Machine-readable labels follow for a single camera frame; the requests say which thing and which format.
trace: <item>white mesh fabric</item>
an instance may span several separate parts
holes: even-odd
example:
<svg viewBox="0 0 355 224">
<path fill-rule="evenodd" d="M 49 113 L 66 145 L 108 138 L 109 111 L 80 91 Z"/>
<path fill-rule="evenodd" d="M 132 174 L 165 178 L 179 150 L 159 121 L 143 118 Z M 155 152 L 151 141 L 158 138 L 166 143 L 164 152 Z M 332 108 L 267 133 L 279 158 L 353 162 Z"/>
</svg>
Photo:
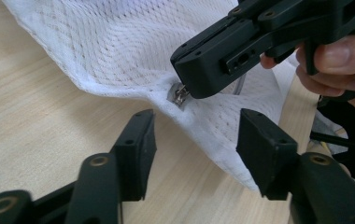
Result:
<svg viewBox="0 0 355 224">
<path fill-rule="evenodd" d="M 278 122 L 292 70 L 257 66 L 241 95 L 217 94 L 181 110 L 166 100 L 179 82 L 174 50 L 236 6 L 230 0 L 4 0 L 18 23 L 82 90 L 151 101 L 199 144 L 207 156 L 255 189 L 235 152 L 239 110 L 251 108 Z"/>
</svg>

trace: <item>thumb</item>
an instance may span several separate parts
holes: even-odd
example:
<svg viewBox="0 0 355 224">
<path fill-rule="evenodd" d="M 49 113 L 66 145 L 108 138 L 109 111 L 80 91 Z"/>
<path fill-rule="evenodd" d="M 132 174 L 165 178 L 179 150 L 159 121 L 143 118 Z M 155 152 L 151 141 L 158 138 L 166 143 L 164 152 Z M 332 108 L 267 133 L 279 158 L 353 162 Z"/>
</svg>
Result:
<svg viewBox="0 0 355 224">
<path fill-rule="evenodd" d="M 330 45 L 319 46 L 314 62 L 321 73 L 355 74 L 355 35 L 346 36 Z"/>
</svg>

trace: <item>white netting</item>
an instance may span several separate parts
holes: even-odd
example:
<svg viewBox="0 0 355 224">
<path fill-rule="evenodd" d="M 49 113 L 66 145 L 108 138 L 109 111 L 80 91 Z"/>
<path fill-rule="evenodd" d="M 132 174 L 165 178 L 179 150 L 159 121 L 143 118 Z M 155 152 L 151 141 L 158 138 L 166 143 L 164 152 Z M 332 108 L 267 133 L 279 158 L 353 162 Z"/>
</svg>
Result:
<svg viewBox="0 0 355 224">
<path fill-rule="evenodd" d="M 257 66 L 248 73 L 241 95 L 194 100 L 184 111 L 166 100 L 179 82 L 169 62 L 174 50 L 227 15 L 235 0 L 4 2 L 80 89 L 153 102 L 220 168 L 256 188 L 235 152 L 239 110 L 251 108 L 278 122 L 292 66 L 279 67 L 275 74 Z"/>
</svg>

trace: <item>human hand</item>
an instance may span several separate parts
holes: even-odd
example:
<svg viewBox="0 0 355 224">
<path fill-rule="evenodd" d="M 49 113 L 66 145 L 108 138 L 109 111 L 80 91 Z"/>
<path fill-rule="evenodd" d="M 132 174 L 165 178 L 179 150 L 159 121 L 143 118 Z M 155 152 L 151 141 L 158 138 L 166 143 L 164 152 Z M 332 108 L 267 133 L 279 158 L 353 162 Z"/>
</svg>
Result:
<svg viewBox="0 0 355 224">
<path fill-rule="evenodd" d="M 355 35 L 319 46 L 314 54 L 314 64 L 319 73 L 314 76 L 305 70 L 303 46 L 299 46 L 296 58 L 300 64 L 296 74 L 308 90 L 332 97 L 342 95 L 345 90 L 355 91 Z M 262 56 L 261 64 L 264 68 L 276 65 L 272 58 L 265 56 Z M 355 99 L 348 102 L 355 106 Z"/>
</svg>

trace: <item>light wood surface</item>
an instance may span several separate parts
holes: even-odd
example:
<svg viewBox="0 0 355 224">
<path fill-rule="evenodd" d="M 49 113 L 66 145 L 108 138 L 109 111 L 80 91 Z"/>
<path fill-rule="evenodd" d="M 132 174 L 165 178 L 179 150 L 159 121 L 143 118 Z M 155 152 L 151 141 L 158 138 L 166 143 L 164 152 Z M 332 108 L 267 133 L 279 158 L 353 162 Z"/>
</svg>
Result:
<svg viewBox="0 0 355 224">
<path fill-rule="evenodd" d="M 295 79 L 280 126 L 304 151 L 317 96 Z M 0 1 L 0 192 L 37 199 L 77 178 L 81 162 L 109 151 L 136 112 L 135 100 L 78 90 Z M 146 200 L 124 203 L 131 223 L 287 223 L 288 202 L 269 202 L 217 167 L 156 109 L 158 151 Z"/>
</svg>

